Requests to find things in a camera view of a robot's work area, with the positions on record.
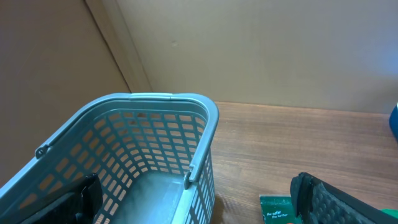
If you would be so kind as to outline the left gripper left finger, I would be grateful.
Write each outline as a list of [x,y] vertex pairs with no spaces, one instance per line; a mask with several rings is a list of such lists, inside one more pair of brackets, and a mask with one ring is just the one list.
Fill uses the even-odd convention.
[[19,223],[92,223],[103,205],[95,173],[73,181],[20,210]]

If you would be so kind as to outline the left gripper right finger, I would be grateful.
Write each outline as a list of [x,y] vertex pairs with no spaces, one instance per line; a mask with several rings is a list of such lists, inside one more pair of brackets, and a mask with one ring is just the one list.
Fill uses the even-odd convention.
[[397,224],[397,218],[302,172],[290,183],[294,216],[309,224]]

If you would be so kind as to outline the green 3M gloves packet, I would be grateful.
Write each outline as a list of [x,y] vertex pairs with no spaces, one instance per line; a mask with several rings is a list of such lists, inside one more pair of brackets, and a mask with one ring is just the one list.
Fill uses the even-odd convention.
[[302,224],[301,216],[296,217],[291,196],[260,195],[259,201],[265,224]]

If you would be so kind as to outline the green lid jar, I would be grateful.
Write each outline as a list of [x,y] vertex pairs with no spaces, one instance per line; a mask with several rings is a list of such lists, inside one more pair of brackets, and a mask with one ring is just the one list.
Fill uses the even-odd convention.
[[398,210],[393,210],[390,208],[384,208],[381,210],[382,212],[394,217],[394,218],[398,218]]

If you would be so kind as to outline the grey plastic mesh basket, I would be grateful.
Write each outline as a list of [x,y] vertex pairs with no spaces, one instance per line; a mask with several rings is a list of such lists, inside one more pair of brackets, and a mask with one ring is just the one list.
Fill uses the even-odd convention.
[[115,93],[77,111],[1,188],[1,222],[96,174],[92,223],[209,223],[215,103],[194,93]]

